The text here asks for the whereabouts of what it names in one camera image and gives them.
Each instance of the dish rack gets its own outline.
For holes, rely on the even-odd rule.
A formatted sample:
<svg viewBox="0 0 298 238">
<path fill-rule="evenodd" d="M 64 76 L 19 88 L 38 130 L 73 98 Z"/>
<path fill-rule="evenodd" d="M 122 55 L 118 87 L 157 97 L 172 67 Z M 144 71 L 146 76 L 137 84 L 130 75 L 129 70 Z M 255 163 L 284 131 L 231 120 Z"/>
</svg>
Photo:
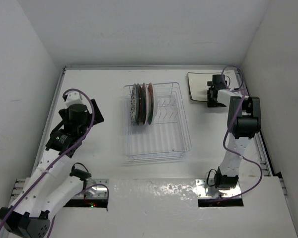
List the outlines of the dish rack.
<svg viewBox="0 0 298 238">
<path fill-rule="evenodd" d="M 151 125 L 131 126 L 132 85 L 124 87 L 125 147 L 129 161 L 179 158 L 191 149 L 191 140 L 178 83 L 153 84 L 157 115 Z"/>
</svg>

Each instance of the stack of plates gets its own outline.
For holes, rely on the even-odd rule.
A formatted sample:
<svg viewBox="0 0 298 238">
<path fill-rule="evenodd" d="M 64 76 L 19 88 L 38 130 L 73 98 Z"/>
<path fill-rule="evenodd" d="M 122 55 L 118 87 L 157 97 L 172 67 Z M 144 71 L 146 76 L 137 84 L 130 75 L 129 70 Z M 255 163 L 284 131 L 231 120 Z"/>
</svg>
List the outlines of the stack of plates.
<svg viewBox="0 0 298 238">
<path fill-rule="evenodd" d="M 131 93 L 131 125 L 150 125 L 157 111 L 157 95 L 153 84 L 134 84 Z"/>
</svg>

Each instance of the gray wall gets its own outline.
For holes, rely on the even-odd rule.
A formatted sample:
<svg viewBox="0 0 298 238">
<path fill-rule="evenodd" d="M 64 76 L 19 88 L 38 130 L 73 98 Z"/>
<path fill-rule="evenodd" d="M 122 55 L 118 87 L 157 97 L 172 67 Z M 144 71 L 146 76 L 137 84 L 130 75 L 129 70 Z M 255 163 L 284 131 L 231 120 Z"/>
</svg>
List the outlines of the gray wall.
<svg viewBox="0 0 298 238">
<path fill-rule="evenodd" d="M 30 175 L 59 72 L 16 0 L 0 0 L 0 207 Z"/>
<path fill-rule="evenodd" d="M 262 131 L 298 230 L 298 0 L 272 0 L 243 63 L 261 98 Z"/>
<path fill-rule="evenodd" d="M 18 0 L 65 64 L 241 63 L 269 0 Z"/>
</svg>

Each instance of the white wire dish rack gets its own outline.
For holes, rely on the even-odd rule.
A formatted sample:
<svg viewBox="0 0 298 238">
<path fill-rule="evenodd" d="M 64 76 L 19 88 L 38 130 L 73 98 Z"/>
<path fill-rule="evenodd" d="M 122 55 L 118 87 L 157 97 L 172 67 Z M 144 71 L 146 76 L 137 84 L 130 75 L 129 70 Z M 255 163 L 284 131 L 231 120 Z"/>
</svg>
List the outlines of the white wire dish rack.
<svg viewBox="0 0 298 238">
<path fill-rule="evenodd" d="M 151 125 L 131 126 L 132 85 L 124 87 L 125 147 L 129 160 L 168 160 L 191 149 L 181 90 L 178 83 L 154 84 L 157 115 Z"/>
</svg>

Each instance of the table surface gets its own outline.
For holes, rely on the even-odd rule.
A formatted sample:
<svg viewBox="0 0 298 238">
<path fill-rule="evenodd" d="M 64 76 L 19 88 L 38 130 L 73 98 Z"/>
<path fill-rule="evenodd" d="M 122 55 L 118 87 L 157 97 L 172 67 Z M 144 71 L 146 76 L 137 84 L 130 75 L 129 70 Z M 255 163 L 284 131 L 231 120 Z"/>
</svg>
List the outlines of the table surface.
<svg viewBox="0 0 298 238">
<path fill-rule="evenodd" d="M 54 113 L 50 122 L 47 123 L 48 131 L 51 132 L 60 122 L 58 111 L 65 107 L 61 98 L 62 93 L 69 88 L 77 88 L 96 100 L 105 119 L 105 122 L 92 128 L 73 157 L 73 162 L 84 163 L 95 178 L 192 179 L 205 177 L 210 169 L 217 169 L 224 158 L 225 150 L 222 143 L 227 129 L 228 108 L 207 108 L 206 103 L 191 101 L 188 90 L 188 72 L 207 73 L 212 78 L 213 73 L 219 73 L 221 70 L 220 68 L 66 70 L 58 91 L 59 97 Z M 231 87 L 237 87 L 235 72 L 228 70 L 225 74 L 231 78 Z M 123 87 L 143 82 L 178 82 L 180 85 L 192 143 L 192 149 L 186 152 L 180 160 L 145 164 L 128 162 L 124 144 Z M 253 161 L 260 161 L 253 140 L 246 148 L 245 156 Z M 258 175 L 259 170 L 256 166 L 242 161 L 240 179 Z"/>
<path fill-rule="evenodd" d="M 187 73 L 217 73 L 218 69 L 98 69 L 66 70 L 52 105 L 46 132 L 60 121 L 65 107 L 60 97 L 78 88 L 95 98 L 105 118 L 96 125 L 76 151 L 94 178 L 109 178 L 108 212 L 101 208 L 63 208 L 56 215 L 51 237 L 103 238 L 295 238 L 296 233 L 277 177 L 264 177 L 257 188 L 243 196 L 244 207 L 198 208 L 195 180 L 217 168 L 224 157 L 222 147 L 227 108 L 209 109 L 189 100 Z M 238 86 L 234 71 L 231 85 Z M 127 162 L 124 147 L 123 87 L 133 83 L 178 82 L 185 108 L 191 151 L 183 159 L 163 163 Z M 42 138 L 42 145 L 47 136 Z M 252 141 L 247 158 L 260 162 Z M 68 174 L 72 164 L 64 168 Z M 254 165 L 242 161 L 240 186 L 250 188 L 258 180 Z"/>
</svg>

